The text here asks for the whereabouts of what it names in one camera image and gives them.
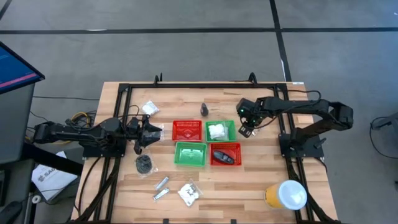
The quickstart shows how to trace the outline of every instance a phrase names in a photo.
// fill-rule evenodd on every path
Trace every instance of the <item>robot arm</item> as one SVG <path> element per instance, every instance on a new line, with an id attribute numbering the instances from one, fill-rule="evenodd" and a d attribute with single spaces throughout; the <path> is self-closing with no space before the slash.
<path id="1" fill-rule="evenodd" d="M 236 110 L 240 119 L 246 119 L 239 129 L 239 133 L 246 138 L 254 129 L 262 127 L 261 123 L 265 118 L 274 118 L 282 113 L 315 114 L 322 117 L 320 121 L 305 128 L 294 128 L 290 134 L 282 134 L 279 139 L 283 148 L 301 150 L 303 146 L 307 147 L 309 139 L 321 133 L 332 129 L 344 131 L 353 126 L 353 109 L 340 102 L 327 100 L 287 101 L 270 96 L 257 98 L 256 102 L 252 102 L 242 98 L 236 105 Z M 310 144 L 312 147 L 317 143 L 312 141 Z"/>
<path id="2" fill-rule="evenodd" d="M 141 154 L 141 147 L 160 139 L 147 136 L 147 133 L 159 131 L 162 129 L 149 124 L 148 115 L 141 120 L 133 117 L 126 127 L 118 118 L 106 119 L 92 128 L 75 126 L 70 120 L 67 120 L 67 125 L 48 121 L 35 126 L 33 141 L 39 144 L 58 140 L 78 141 L 85 148 L 84 157 L 120 157 L 124 155 L 127 140 L 136 140 L 134 150 Z"/>

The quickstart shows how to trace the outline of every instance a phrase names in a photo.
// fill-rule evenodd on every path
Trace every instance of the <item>monitor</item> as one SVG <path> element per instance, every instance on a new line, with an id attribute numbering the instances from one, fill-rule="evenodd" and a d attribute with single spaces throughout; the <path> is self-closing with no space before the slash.
<path id="1" fill-rule="evenodd" d="M 44 78 L 43 74 L 0 42 L 0 94 Z"/>

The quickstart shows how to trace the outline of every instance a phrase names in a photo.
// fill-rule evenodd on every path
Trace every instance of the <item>small metal part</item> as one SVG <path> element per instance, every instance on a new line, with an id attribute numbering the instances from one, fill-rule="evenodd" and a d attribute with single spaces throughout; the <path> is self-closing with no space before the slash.
<path id="1" fill-rule="evenodd" d="M 154 200 L 158 200 L 159 198 L 163 197 L 163 195 L 167 194 L 169 191 L 170 189 L 166 187 L 165 189 L 163 189 L 161 192 L 159 192 L 154 196 Z"/>
<path id="2" fill-rule="evenodd" d="M 169 177 L 165 177 L 160 183 L 155 187 L 155 190 L 160 190 L 169 181 Z"/>

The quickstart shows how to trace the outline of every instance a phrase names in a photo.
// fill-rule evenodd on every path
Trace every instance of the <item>wooden tabletop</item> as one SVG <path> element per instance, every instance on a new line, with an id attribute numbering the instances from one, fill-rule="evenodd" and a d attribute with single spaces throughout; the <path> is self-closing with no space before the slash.
<path id="1" fill-rule="evenodd" d="M 99 102 L 96 123 L 113 116 L 118 82 L 106 82 Z M 305 90 L 302 83 L 287 83 L 290 90 Z M 172 121 L 176 119 L 202 119 L 204 121 L 232 119 L 236 129 L 240 127 L 236 104 L 244 97 L 255 101 L 258 97 L 274 96 L 265 88 L 135 88 L 130 105 L 142 106 L 152 100 L 160 112 L 150 118 L 154 125 L 164 125 L 163 141 L 151 144 L 148 149 L 159 171 L 146 177 L 137 175 L 134 161 L 137 157 L 133 143 L 129 143 L 122 158 L 112 223 L 161 223 L 169 218 L 171 223 L 204 222 L 229 223 L 295 223 L 294 213 L 288 210 L 273 210 L 264 201 L 265 189 L 275 183 L 287 180 L 285 160 L 280 155 L 277 135 L 280 133 L 278 120 L 260 130 L 256 136 L 246 139 L 237 133 L 242 149 L 242 166 L 210 166 L 208 155 L 205 167 L 184 167 L 174 164 L 175 142 L 172 141 Z M 307 100 L 304 93 L 289 92 L 291 100 Z M 203 118 L 200 106 L 205 102 L 209 115 Z M 129 114 L 136 113 L 131 107 Z M 312 116 L 294 114 L 297 127 L 313 123 Z M 86 177 L 95 158 L 85 162 L 81 179 Z M 95 165 L 84 189 L 82 211 L 90 204 L 101 178 L 103 161 Z M 322 209 L 332 218 L 337 218 L 325 168 L 315 159 L 304 159 L 308 188 Z M 170 177 L 169 194 L 155 202 L 154 185 L 165 176 Z M 194 180 L 203 195 L 191 207 L 187 207 L 177 191 L 190 179 Z M 108 194 L 102 206 L 104 219 Z"/>

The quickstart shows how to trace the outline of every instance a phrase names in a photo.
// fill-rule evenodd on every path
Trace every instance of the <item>plastic bag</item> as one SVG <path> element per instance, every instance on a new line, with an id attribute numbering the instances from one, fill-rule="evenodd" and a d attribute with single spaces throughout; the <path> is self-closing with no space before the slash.
<path id="1" fill-rule="evenodd" d="M 148 131 L 144 131 L 142 134 L 146 137 L 157 137 L 159 138 L 159 141 L 163 141 L 164 140 L 164 124 L 160 124 L 160 125 L 155 125 L 158 128 L 161 128 L 162 131 L 156 131 L 156 132 L 148 132 Z"/>
<path id="2" fill-rule="evenodd" d="M 151 100 L 146 102 L 143 106 L 142 106 L 142 110 L 145 112 L 145 114 L 149 114 L 149 115 L 153 115 L 156 114 L 157 112 L 160 111 L 160 109 L 154 104 L 154 102 L 152 102 Z"/>
<path id="3" fill-rule="evenodd" d="M 202 191 L 194 183 L 192 179 L 189 180 L 182 188 L 178 191 L 178 194 L 184 200 L 188 207 L 191 207 L 196 199 L 203 195 Z"/>
<path id="4" fill-rule="evenodd" d="M 158 171 L 156 164 L 154 163 L 153 157 L 150 155 L 149 150 L 143 152 L 135 160 L 138 176 L 145 178 Z"/>

